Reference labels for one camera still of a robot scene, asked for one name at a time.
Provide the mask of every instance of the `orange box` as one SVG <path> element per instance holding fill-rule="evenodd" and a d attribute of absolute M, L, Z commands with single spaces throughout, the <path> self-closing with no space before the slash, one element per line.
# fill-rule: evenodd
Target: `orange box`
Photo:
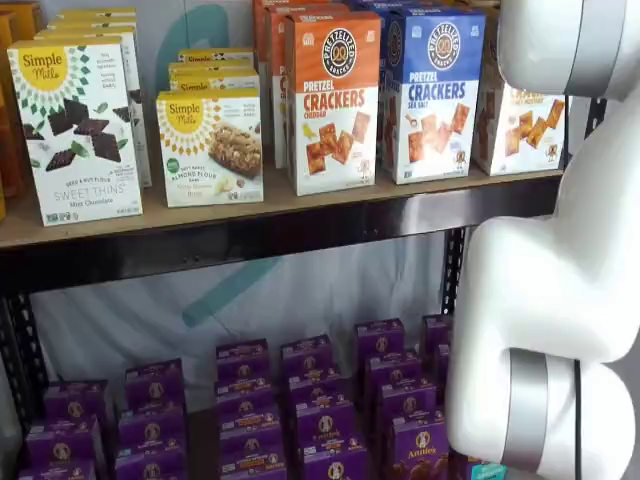
<path fill-rule="evenodd" d="M 380 25 L 372 12 L 285 20 L 287 159 L 297 195 L 374 183 Z"/>

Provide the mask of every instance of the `cracker box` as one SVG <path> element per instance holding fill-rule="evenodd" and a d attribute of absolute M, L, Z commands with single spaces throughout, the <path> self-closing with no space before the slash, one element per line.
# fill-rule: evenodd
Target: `cracker box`
<path fill-rule="evenodd" d="M 369 455 L 359 433 L 300 447 L 303 480 L 369 480 Z"/>
<path fill-rule="evenodd" d="M 141 214 L 120 38 L 18 42 L 8 55 L 44 225 Z"/>
<path fill-rule="evenodd" d="M 268 445 L 282 442 L 280 415 L 276 406 L 249 413 L 221 415 L 218 419 L 218 432 L 222 454 L 239 450 L 254 453 Z"/>
<path fill-rule="evenodd" d="M 285 38 L 287 156 L 296 194 L 373 185 L 380 17 L 292 15 Z"/>
<path fill-rule="evenodd" d="M 289 377 L 288 384 L 289 405 L 296 405 L 324 395 L 341 393 L 344 392 L 345 387 L 344 378 L 337 365 Z"/>
<path fill-rule="evenodd" d="M 106 473 L 100 426 L 95 415 L 73 421 L 35 423 L 25 443 L 33 466 L 57 466 L 69 461 L 89 460 L 96 465 L 100 477 Z"/>
<path fill-rule="evenodd" d="M 300 443 L 344 438 L 356 428 L 353 403 L 343 393 L 298 403 L 295 417 L 296 436 Z"/>
<path fill-rule="evenodd" d="M 187 455 L 183 438 L 151 441 L 123 448 L 116 458 L 116 479 L 136 480 L 184 472 Z"/>
<path fill-rule="evenodd" d="M 389 435 L 389 478 L 448 479 L 449 443 L 440 411 L 396 417 Z"/>
<path fill-rule="evenodd" d="M 269 371 L 269 345 L 264 338 L 216 347 L 218 379 L 249 377 Z"/>
<path fill-rule="evenodd" d="M 393 13 L 383 156 L 397 184 L 468 174 L 484 25 L 466 7 Z"/>
<path fill-rule="evenodd" d="M 138 68 L 136 22 L 134 17 L 123 18 L 129 18 L 129 20 L 122 20 L 121 23 L 116 21 L 109 24 L 100 23 L 100 19 L 96 20 L 95 18 L 61 20 L 50 24 L 49 29 L 39 32 L 36 38 L 54 40 L 70 37 L 118 37 L 121 39 L 124 73 L 131 99 L 131 111 L 123 113 L 122 120 L 130 123 L 133 131 L 140 185 L 149 187 L 151 186 L 149 144 L 143 111 L 143 101 L 146 101 L 147 97 L 143 94 Z"/>
<path fill-rule="evenodd" d="M 269 89 L 269 119 L 273 125 L 273 152 L 276 168 L 287 166 L 285 139 L 286 122 L 286 66 L 284 55 L 284 21 L 287 15 L 310 12 L 314 15 L 324 12 L 348 11 L 342 3 L 317 3 L 309 5 L 289 5 L 267 7 L 266 19 L 266 83 Z"/>
<path fill-rule="evenodd" d="M 126 410 L 118 422 L 120 445 L 187 437 L 184 406 L 180 403 L 149 403 L 135 410 Z"/>
<path fill-rule="evenodd" d="M 169 207 L 263 200 L 258 97 L 257 89 L 160 93 L 157 112 Z"/>
<path fill-rule="evenodd" d="M 248 68 L 178 75 L 169 80 L 169 85 L 172 91 L 180 92 L 197 92 L 212 88 L 255 88 L 257 92 L 260 79 L 254 69 Z"/>
<path fill-rule="evenodd" d="M 227 379 L 216 382 L 218 415 L 247 413 L 272 406 L 275 392 L 266 376 Z"/>
<path fill-rule="evenodd" d="M 328 335 L 299 340 L 280 348 L 282 373 L 285 378 L 333 364 L 331 340 Z"/>
<path fill-rule="evenodd" d="M 220 458 L 220 480 L 255 478 L 286 480 L 287 463 L 282 445 L 266 446 L 256 452 L 237 451 Z"/>
<path fill-rule="evenodd" d="M 35 467 L 23 470 L 18 480 L 95 480 L 91 461 L 69 462 L 58 466 Z"/>
<path fill-rule="evenodd" d="M 124 393 L 130 409 L 153 402 L 173 401 L 184 405 L 182 360 L 179 358 L 129 368 L 124 382 Z"/>
<path fill-rule="evenodd" d="M 473 158 L 488 175 L 557 169 L 565 97 L 523 92 L 502 79 L 496 49 L 499 12 L 489 12 Z"/>

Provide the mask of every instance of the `orange cracker box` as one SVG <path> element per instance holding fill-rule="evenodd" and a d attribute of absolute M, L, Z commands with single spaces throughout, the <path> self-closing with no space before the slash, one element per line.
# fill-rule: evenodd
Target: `orange cracker box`
<path fill-rule="evenodd" d="M 284 21 L 293 13 L 313 12 L 314 15 L 325 12 L 348 12 L 349 7 L 342 3 L 316 3 L 310 5 L 290 5 L 267 7 L 267 84 L 269 85 L 270 120 L 273 121 L 273 151 L 276 168 L 287 165 L 286 158 L 286 80 L 284 62 Z"/>
<path fill-rule="evenodd" d="M 373 185 L 380 17 L 289 16 L 285 55 L 287 157 L 296 194 Z"/>

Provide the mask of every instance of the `pretzel crisps box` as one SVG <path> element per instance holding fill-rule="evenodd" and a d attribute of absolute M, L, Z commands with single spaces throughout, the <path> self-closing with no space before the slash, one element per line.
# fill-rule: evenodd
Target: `pretzel crisps box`
<path fill-rule="evenodd" d="M 468 8 L 394 12 L 383 142 L 397 184 L 469 173 L 484 25 Z"/>
<path fill-rule="evenodd" d="M 292 15 L 285 32 L 287 156 L 296 194 L 373 185 L 380 17 Z"/>
<path fill-rule="evenodd" d="M 557 169 L 564 142 L 565 97 L 523 92 L 500 75 L 499 13 L 489 13 L 473 158 L 489 175 Z"/>

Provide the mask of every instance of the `purple box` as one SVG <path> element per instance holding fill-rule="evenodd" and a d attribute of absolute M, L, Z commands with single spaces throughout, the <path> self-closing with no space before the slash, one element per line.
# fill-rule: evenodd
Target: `purple box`
<path fill-rule="evenodd" d="M 149 403 L 122 413 L 118 423 L 120 444 L 139 445 L 152 440 L 186 438 L 184 406 L 180 403 Z"/>
<path fill-rule="evenodd" d="M 36 423 L 26 439 L 33 466 L 58 465 L 89 460 L 98 476 L 106 473 L 100 426 L 95 415 L 74 420 L 48 420 Z"/>
<path fill-rule="evenodd" d="M 335 364 L 328 368 L 311 370 L 302 375 L 289 377 L 288 383 L 289 405 L 344 392 L 344 378 L 340 373 L 340 367 Z"/>
<path fill-rule="evenodd" d="M 246 414 L 222 415 L 218 419 L 220 452 L 243 450 L 247 454 L 282 443 L 278 408 L 267 407 Z"/>
<path fill-rule="evenodd" d="M 285 378 L 309 370 L 327 368 L 333 364 L 331 341 L 327 335 L 288 343 L 280 349 L 282 373 Z"/>
<path fill-rule="evenodd" d="M 355 429 L 353 403 L 342 393 L 298 403 L 295 410 L 299 444 L 342 438 Z"/>
<path fill-rule="evenodd" d="M 396 417 L 389 435 L 388 478 L 448 478 L 449 442 L 442 412 Z"/>
<path fill-rule="evenodd" d="M 18 480 L 95 480 L 96 472 L 91 461 L 69 462 L 23 470 Z"/>
<path fill-rule="evenodd" d="M 269 346 L 264 338 L 216 347 L 218 380 L 267 375 Z"/>
<path fill-rule="evenodd" d="M 220 480 L 257 478 L 286 480 L 287 463 L 282 445 L 271 445 L 250 455 L 235 452 L 220 458 Z"/>
<path fill-rule="evenodd" d="M 369 480 L 369 455 L 359 433 L 301 445 L 302 480 Z"/>
<path fill-rule="evenodd" d="M 117 480 L 168 477 L 186 471 L 183 438 L 141 443 L 121 449 L 116 458 Z"/>
<path fill-rule="evenodd" d="M 184 404 L 182 360 L 176 358 L 128 369 L 124 390 L 127 405 L 132 410 L 159 401 Z"/>
<path fill-rule="evenodd" d="M 227 379 L 216 382 L 218 415 L 248 413 L 274 404 L 273 386 L 267 377 Z"/>

